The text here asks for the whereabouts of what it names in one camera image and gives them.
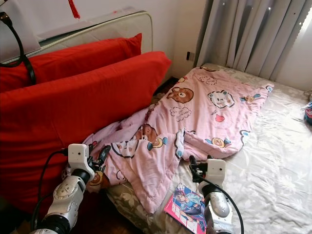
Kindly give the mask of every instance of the pink blanket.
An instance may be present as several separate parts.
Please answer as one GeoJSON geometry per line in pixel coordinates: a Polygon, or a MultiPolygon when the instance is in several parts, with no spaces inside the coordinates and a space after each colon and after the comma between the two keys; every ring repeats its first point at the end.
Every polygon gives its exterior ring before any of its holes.
{"type": "Polygon", "coordinates": [[[181,159],[224,158],[238,152],[273,89],[253,88],[221,71],[194,68],[156,105],[90,135],[94,160],[111,147],[89,191],[129,181],[142,206],[154,213],[181,159]]]}

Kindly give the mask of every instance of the black strap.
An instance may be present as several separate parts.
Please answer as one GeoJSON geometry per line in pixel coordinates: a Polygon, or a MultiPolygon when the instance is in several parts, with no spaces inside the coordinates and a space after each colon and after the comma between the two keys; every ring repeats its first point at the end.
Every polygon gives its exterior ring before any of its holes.
{"type": "Polygon", "coordinates": [[[25,64],[25,67],[27,69],[28,75],[30,77],[31,80],[31,84],[34,85],[36,84],[36,76],[35,76],[35,71],[33,69],[33,66],[31,65],[28,57],[26,55],[22,56],[22,61],[25,64]]]}
{"type": "Polygon", "coordinates": [[[10,17],[5,13],[5,12],[0,12],[0,20],[9,27],[9,29],[12,31],[16,41],[19,44],[19,59],[15,62],[5,64],[5,63],[0,63],[0,67],[17,67],[19,66],[22,62],[25,64],[25,67],[27,69],[28,75],[30,77],[32,85],[36,84],[36,76],[35,76],[35,71],[33,69],[33,66],[31,65],[28,57],[24,54],[24,48],[23,44],[21,43],[20,37],[18,36],[17,32],[15,31],[12,21],[10,17]]]}

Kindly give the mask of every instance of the magazine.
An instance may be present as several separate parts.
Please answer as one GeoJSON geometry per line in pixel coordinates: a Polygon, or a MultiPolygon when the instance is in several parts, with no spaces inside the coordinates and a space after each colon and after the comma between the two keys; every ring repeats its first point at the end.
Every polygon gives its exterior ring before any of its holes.
{"type": "Polygon", "coordinates": [[[205,202],[201,195],[178,184],[164,211],[195,234],[206,233],[205,202]]]}

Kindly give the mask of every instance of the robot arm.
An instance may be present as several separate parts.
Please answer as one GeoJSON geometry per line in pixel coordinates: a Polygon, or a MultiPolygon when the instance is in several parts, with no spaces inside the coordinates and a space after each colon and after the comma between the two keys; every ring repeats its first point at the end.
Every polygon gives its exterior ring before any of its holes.
{"type": "Polygon", "coordinates": [[[232,226],[233,211],[223,192],[222,183],[225,178],[226,162],[221,159],[208,159],[206,163],[197,163],[190,157],[190,168],[193,182],[198,182],[198,190],[205,198],[206,234],[234,234],[232,226]],[[200,177],[213,183],[207,183],[200,177]]]}
{"type": "MultiPolygon", "coordinates": [[[[108,147],[102,152],[106,157],[108,147]]],[[[92,157],[85,144],[71,144],[68,146],[68,163],[71,175],[58,185],[53,192],[53,203],[47,215],[42,220],[39,229],[31,234],[68,234],[74,227],[78,217],[78,208],[83,199],[86,184],[95,175],[92,157]]]]}

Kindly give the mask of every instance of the wall outlet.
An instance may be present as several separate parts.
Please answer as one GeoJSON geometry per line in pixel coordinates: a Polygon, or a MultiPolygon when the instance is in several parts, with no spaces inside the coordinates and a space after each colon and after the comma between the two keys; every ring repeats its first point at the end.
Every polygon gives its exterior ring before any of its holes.
{"type": "Polygon", "coordinates": [[[192,52],[188,51],[187,55],[186,55],[186,60],[194,61],[194,59],[195,59],[195,53],[192,53],[192,52]]]}

